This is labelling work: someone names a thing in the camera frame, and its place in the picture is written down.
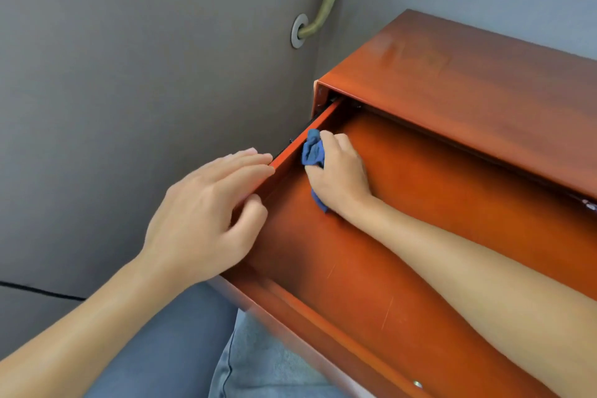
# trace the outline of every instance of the wooden drawer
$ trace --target wooden drawer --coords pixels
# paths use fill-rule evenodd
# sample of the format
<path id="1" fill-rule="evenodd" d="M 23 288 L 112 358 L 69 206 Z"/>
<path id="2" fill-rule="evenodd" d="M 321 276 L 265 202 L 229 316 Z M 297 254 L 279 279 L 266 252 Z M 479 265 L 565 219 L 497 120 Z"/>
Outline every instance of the wooden drawer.
<path id="1" fill-rule="evenodd" d="M 581 203 L 592 181 L 558 175 L 557 167 L 537 172 L 488 151 L 490 142 L 471 149 L 474 142 L 445 137 L 446 129 L 417 123 L 428 130 L 419 129 L 396 116 L 393 90 L 368 99 L 363 88 L 342 96 L 325 78 L 317 84 L 320 115 L 274 160 L 275 175 L 258 190 L 269 210 L 263 231 L 249 256 L 213 286 L 354 395 L 555 396 L 391 251 L 323 213 L 311 198 L 300 150 L 308 129 L 347 133 L 373 192 L 388 204 L 597 299 L 597 219 Z"/>

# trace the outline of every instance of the scratch mark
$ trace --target scratch mark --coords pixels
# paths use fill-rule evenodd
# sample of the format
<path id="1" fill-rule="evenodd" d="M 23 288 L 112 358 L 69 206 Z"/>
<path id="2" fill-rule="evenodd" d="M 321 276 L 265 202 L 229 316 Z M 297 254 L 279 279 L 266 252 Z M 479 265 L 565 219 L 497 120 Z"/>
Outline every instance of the scratch mark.
<path id="1" fill-rule="evenodd" d="M 390 301 L 390 305 L 388 305 L 388 307 L 387 307 L 386 317 L 383 319 L 382 330 L 383 330 L 384 326 L 386 325 L 387 316 L 390 314 L 390 309 L 392 308 L 392 304 L 393 303 L 394 303 L 394 296 L 392 296 L 392 300 Z"/>
<path id="2" fill-rule="evenodd" d="M 329 279 L 330 276 L 332 275 L 332 272 L 334 272 L 334 269 L 336 268 L 336 265 L 332 266 L 332 270 L 330 271 L 330 273 L 328 274 L 328 276 L 325 278 L 325 280 Z"/>

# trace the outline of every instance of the wooden cabinet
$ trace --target wooden cabinet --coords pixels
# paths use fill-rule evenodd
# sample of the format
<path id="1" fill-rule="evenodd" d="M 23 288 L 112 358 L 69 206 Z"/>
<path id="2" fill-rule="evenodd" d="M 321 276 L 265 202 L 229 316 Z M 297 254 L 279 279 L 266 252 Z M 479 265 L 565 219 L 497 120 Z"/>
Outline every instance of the wooden cabinet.
<path id="1" fill-rule="evenodd" d="M 596 62 L 407 11 L 316 82 L 313 115 L 308 129 L 348 134 L 388 204 L 597 299 Z M 258 190 L 253 250 L 213 285 L 354 395 L 555 396 L 321 212 L 306 132 Z"/>

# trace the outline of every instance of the cleaning rag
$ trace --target cleaning rag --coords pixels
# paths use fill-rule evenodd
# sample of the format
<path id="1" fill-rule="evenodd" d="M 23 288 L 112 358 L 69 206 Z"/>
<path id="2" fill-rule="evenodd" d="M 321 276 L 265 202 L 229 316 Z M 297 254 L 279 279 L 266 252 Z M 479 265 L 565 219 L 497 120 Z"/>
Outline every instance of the cleaning rag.
<path id="1" fill-rule="evenodd" d="M 324 144 L 321 142 L 321 137 L 319 137 L 319 130 L 310 129 L 307 133 L 307 141 L 303 145 L 303 165 L 316 165 L 323 167 L 324 161 Z M 324 202 L 321 201 L 319 197 L 317 197 L 317 194 L 313 189 L 311 189 L 311 195 L 313 196 L 315 203 L 317 203 L 317 206 L 326 212 L 328 207 L 324 205 Z"/>

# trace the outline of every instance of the black cord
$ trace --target black cord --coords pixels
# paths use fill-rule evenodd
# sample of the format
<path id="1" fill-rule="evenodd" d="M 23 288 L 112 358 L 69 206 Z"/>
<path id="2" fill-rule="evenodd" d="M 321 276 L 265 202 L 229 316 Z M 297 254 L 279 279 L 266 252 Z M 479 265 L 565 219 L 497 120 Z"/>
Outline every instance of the black cord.
<path id="1" fill-rule="evenodd" d="M 70 296 L 68 294 L 52 293 L 52 291 L 46 291 L 45 289 L 34 288 L 33 286 L 17 285 L 16 283 L 10 283 L 9 281 L 0 280 L 0 286 L 5 288 L 20 289 L 21 291 L 29 291 L 31 293 L 41 294 L 43 296 L 50 296 L 53 298 L 69 299 L 71 301 L 83 302 L 85 298 L 79 296 Z"/>

